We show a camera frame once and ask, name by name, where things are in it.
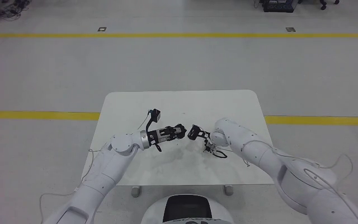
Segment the cable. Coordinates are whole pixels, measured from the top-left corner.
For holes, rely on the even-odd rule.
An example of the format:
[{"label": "cable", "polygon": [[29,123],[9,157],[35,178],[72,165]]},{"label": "cable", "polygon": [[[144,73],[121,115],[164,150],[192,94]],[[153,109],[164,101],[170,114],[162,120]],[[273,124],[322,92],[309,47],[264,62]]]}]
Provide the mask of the cable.
[{"label": "cable", "polygon": [[142,124],[137,128],[137,130],[139,130],[139,128],[144,124],[144,122],[147,120],[148,116],[149,116],[149,112],[148,112],[147,116],[145,117],[144,121],[142,122]]},{"label": "cable", "polygon": [[345,180],[345,179],[346,179],[349,175],[351,175],[351,173],[353,172],[353,162],[352,162],[351,158],[350,158],[348,155],[346,155],[346,154],[341,154],[341,155],[337,158],[336,162],[334,162],[334,164],[333,164],[332,166],[326,166],[326,167],[325,167],[325,166],[321,166],[321,165],[318,164],[318,163],[312,163],[312,162],[310,162],[310,161],[308,161],[308,160],[305,160],[304,158],[295,157],[295,156],[286,156],[286,155],[279,154],[279,153],[275,152],[275,150],[277,150],[277,148],[275,148],[275,150],[274,150],[273,146],[269,145],[268,143],[266,143],[266,142],[264,142],[264,141],[260,141],[260,140],[251,140],[251,141],[246,142],[246,143],[243,145],[243,147],[241,148],[241,151],[243,151],[244,148],[245,148],[245,146],[246,146],[247,144],[251,143],[251,142],[262,142],[262,143],[268,145],[268,146],[271,148],[272,152],[273,152],[274,154],[278,155],[278,156],[300,159],[300,160],[303,160],[303,161],[305,161],[305,162],[308,162],[308,163],[312,164],[313,166],[318,165],[318,168],[321,168],[321,169],[330,169],[330,168],[335,167],[335,166],[338,164],[338,162],[339,162],[339,160],[341,159],[341,157],[342,157],[342,156],[346,156],[346,157],[349,159],[349,161],[350,161],[351,170],[350,170],[350,172],[349,172],[344,178],[342,178],[341,180],[338,181],[338,183],[337,183],[337,185],[336,185],[337,190],[336,190],[328,181],[324,180],[322,177],[320,177],[319,175],[317,175],[317,174],[316,174],[315,172],[313,172],[312,170],[309,170],[309,169],[304,168],[303,171],[305,172],[305,174],[306,174],[308,177],[310,177],[312,180],[314,180],[317,184],[319,184],[319,185],[320,185],[321,187],[323,187],[324,189],[327,189],[327,188],[326,188],[325,186],[323,186],[320,182],[318,182],[315,178],[313,178],[311,175],[308,175],[308,174],[307,174],[307,171],[310,172],[310,173],[312,173],[313,175],[317,176],[317,177],[320,178],[325,184],[327,184],[334,192],[331,192],[329,189],[327,189],[327,190],[329,190],[329,191],[330,191],[331,193],[333,193],[333,194],[334,194],[334,193],[337,194],[337,195],[342,199],[342,201],[347,205],[347,207],[351,210],[351,212],[354,214],[354,216],[355,216],[355,217],[357,218],[357,220],[358,220],[358,215],[354,212],[354,210],[350,207],[350,205],[347,203],[347,201],[346,201],[346,200],[339,194],[339,192],[338,192],[338,187],[339,187],[339,185],[343,182],[343,180]]},{"label": "cable", "polygon": [[88,169],[87,173],[81,178],[81,182],[78,184],[78,186],[74,189],[73,192],[71,192],[71,193],[69,193],[69,194],[44,193],[44,194],[42,194],[42,195],[40,196],[40,198],[39,198],[39,206],[40,206],[40,214],[41,214],[41,222],[40,222],[41,224],[43,224],[43,222],[44,222],[43,208],[42,208],[42,205],[41,205],[41,201],[42,201],[43,196],[45,196],[45,195],[70,196],[70,195],[74,194],[74,193],[78,190],[78,188],[81,186],[81,184],[82,184],[82,182],[83,182],[83,179],[88,175],[88,173],[90,173],[90,170],[91,170],[92,165],[93,165],[93,161],[94,161],[94,159],[95,159],[95,154],[94,154],[94,152],[99,152],[100,150],[93,151],[92,149],[89,149],[88,151],[89,151],[89,152],[92,152],[91,165],[89,166],[89,169]]},{"label": "cable", "polygon": [[255,3],[256,3],[256,0],[253,1],[253,7],[254,7],[254,8],[258,8],[258,6],[262,4],[262,3],[260,3],[260,0],[258,0],[257,6],[255,6]]},{"label": "cable", "polygon": [[325,184],[327,184],[334,192],[335,194],[338,195],[338,197],[340,197],[342,199],[342,201],[347,205],[347,207],[349,208],[349,210],[351,210],[351,212],[353,213],[353,215],[356,217],[356,219],[358,220],[358,215],[354,212],[354,210],[351,208],[351,206],[348,204],[348,202],[339,194],[339,192],[337,190],[335,190],[333,188],[333,186],[327,182],[326,180],[324,180],[322,177],[320,177],[318,174],[316,174],[315,172],[313,172],[312,170],[306,169],[304,168],[303,171],[305,172],[305,174],[307,176],[309,176],[312,180],[314,180],[317,184],[319,184],[321,187],[327,189],[325,186],[323,186],[320,182],[318,182],[315,178],[312,178],[310,175],[307,174],[307,171],[310,172],[311,174],[315,175],[316,177],[320,178],[321,181],[323,181]]}]

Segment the black device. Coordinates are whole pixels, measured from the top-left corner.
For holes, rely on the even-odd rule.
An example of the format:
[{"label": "black device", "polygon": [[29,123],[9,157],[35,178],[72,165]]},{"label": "black device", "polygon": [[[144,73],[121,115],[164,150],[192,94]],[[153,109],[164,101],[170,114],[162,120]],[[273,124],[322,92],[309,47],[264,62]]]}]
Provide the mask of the black device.
[{"label": "black device", "polygon": [[148,131],[152,122],[157,123],[161,118],[161,111],[157,109],[149,110],[150,120],[145,127],[145,131],[148,136],[149,145],[155,145],[159,152],[162,152],[159,143],[171,141],[174,139],[182,139],[185,137],[186,129],[182,124],[177,124],[174,127],[166,126],[165,128],[159,128],[157,130]]},{"label": "black device", "polygon": [[290,12],[292,13],[298,0],[260,0],[264,12]]},{"label": "black device", "polygon": [[227,158],[228,157],[224,152],[222,152],[220,150],[213,150],[213,149],[215,149],[216,146],[211,144],[208,140],[208,139],[210,139],[210,133],[202,130],[199,126],[193,124],[189,133],[188,133],[188,138],[190,140],[194,141],[197,137],[204,139],[205,148],[204,148],[203,152],[207,151],[218,158]]}]

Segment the black cable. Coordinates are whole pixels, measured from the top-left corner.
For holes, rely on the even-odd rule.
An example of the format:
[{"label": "black cable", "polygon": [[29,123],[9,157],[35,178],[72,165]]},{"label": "black cable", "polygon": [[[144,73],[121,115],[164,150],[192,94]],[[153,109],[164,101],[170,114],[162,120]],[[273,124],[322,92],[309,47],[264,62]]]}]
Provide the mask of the black cable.
[{"label": "black cable", "polygon": [[215,154],[213,151],[211,152],[211,154],[213,154],[213,155],[216,156],[217,158],[227,158],[227,157],[228,157],[224,152],[222,152],[222,151],[220,151],[220,150],[216,150],[216,152],[221,153],[222,156],[219,156],[219,155]]}]

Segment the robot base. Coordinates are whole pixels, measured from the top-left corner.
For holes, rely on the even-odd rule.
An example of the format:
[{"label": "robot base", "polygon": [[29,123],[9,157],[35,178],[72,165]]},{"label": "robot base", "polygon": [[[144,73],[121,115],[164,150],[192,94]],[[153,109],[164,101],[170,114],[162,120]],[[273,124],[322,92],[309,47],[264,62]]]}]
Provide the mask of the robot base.
[{"label": "robot base", "polygon": [[177,194],[152,204],[145,212],[141,224],[171,223],[173,220],[179,224],[181,222],[178,220],[188,218],[205,220],[207,223],[234,223],[229,211],[218,202],[195,194]]}]

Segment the table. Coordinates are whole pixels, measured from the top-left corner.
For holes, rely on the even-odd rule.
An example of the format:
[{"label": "table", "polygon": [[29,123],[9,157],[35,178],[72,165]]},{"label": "table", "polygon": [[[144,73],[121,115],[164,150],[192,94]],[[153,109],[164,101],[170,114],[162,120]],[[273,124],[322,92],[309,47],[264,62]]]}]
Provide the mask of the table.
[{"label": "table", "polygon": [[[114,134],[137,131],[149,109],[161,111],[149,130],[181,123],[188,131],[193,124],[211,132],[215,122],[227,117],[272,143],[256,94],[251,90],[113,92],[106,96],[93,136],[91,149],[98,150]],[[232,152],[216,158],[203,152],[203,141],[187,137],[138,151],[118,185],[230,185],[272,184],[271,178],[254,165],[247,167]],[[91,153],[83,169],[87,172]]]}]

